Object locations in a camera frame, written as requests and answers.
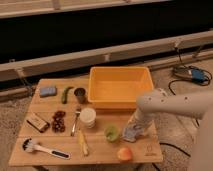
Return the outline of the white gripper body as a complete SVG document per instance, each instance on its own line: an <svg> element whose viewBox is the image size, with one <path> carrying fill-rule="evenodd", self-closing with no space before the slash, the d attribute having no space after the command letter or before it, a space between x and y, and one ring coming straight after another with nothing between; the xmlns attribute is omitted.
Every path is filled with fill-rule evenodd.
<svg viewBox="0 0 213 171"><path fill-rule="evenodd" d="M130 120L131 127L135 133L144 134L152 124L153 119L153 113L143 113L140 109L136 109Z"/></svg>

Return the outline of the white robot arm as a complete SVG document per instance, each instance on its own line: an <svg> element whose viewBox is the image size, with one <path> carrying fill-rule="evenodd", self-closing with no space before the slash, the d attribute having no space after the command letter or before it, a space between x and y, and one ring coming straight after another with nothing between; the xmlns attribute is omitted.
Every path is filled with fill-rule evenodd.
<svg viewBox="0 0 213 171"><path fill-rule="evenodd" d="M158 88L137 98L133 117L143 128L158 113L201 119L187 171L213 171L213 90L168 95Z"/></svg>

